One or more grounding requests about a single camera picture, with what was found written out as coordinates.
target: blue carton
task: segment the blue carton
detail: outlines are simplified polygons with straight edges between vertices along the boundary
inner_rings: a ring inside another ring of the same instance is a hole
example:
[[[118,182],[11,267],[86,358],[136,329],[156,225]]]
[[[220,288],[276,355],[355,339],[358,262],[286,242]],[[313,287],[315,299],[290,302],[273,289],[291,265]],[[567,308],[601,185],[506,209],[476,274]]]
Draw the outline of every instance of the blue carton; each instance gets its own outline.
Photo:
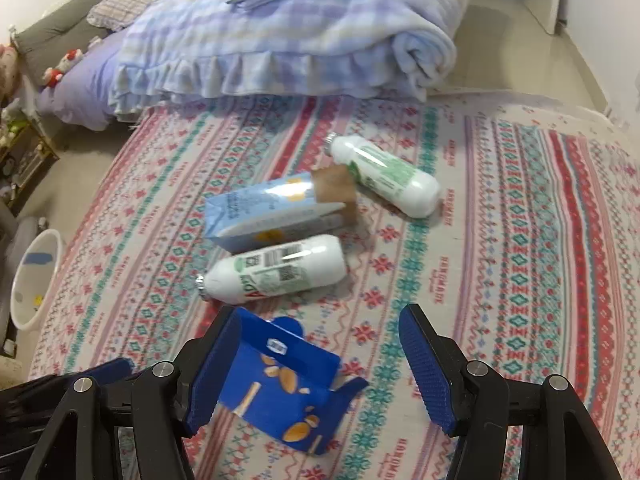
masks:
[[[269,322],[244,308],[237,312],[240,345],[219,401],[293,449],[324,453],[351,401],[369,383],[344,378],[332,389],[340,357],[305,341],[299,322]]]
[[[213,196],[204,236],[231,253],[356,223],[356,185],[343,164]]]

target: white trash bin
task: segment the white trash bin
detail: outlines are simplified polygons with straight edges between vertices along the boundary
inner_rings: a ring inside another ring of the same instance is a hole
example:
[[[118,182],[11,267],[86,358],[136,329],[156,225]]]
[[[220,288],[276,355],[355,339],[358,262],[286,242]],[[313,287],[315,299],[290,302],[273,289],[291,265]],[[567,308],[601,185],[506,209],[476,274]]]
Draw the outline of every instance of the white trash bin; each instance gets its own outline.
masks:
[[[38,330],[46,314],[49,286],[65,252],[55,229],[41,232],[24,253],[11,290],[11,320],[18,330]]]

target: gray headboard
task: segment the gray headboard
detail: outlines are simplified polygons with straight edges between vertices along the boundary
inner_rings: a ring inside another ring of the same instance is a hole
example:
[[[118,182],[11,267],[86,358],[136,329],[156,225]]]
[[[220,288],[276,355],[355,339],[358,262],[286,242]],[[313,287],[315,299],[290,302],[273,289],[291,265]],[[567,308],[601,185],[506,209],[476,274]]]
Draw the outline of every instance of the gray headboard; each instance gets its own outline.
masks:
[[[42,74],[56,66],[72,48],[86,49],[94,36],[105,38],[111,31],[89,25],[89,10],[102,0],[71,0],[39,22],[14,34],[31,81],[40,85]]]

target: patterned bed sheet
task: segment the patterned bed sheet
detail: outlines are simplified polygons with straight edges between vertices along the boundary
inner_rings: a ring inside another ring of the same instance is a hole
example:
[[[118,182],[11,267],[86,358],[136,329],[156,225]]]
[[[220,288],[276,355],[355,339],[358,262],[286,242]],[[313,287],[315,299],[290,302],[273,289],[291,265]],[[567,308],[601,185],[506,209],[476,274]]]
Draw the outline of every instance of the patterned bed sheet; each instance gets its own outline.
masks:
[[[341,356],[343,373],[370,382],[330,451],[294,452],[218,407],[186,441],[196,477],[444,478],[455,441],[430,423],[396,328],[417,302],[437,332],[505,377],[566,375],[623,477],[637,478],[640,166],[601,116],[543,98],[256,96],[152,108],[68,247],[31,377],[118,356],[137,367],[173,358],[215,311],[193,283],[224,256],[201,238],[205,197],[329,165],[322,139],[332,131],[433,173],[442,209],[407,221],[361,194],[359,226],[339,232],[348,279],[250,305],[295,317],[309,341]],[[520,439],[514,428],[505,478],[517,477]],[[125,460],[132,453],[123,446]]]

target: white bottle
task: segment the white bottle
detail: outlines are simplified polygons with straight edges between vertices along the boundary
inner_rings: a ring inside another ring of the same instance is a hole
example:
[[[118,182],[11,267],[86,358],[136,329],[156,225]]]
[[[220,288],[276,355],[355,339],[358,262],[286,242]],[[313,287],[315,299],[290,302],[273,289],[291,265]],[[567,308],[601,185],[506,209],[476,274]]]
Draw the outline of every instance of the white bottle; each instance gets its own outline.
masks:
[[[318,235],[220,260],[199,285],[204,298],[240,304],[332,285],[346,275],[340,240]]]
[[[411,218],[426,218],[438,206],[440,184],[430,174],[384,152],[360,136],[329,134],[325,152],[346,164],[357,181],[397,206]]]

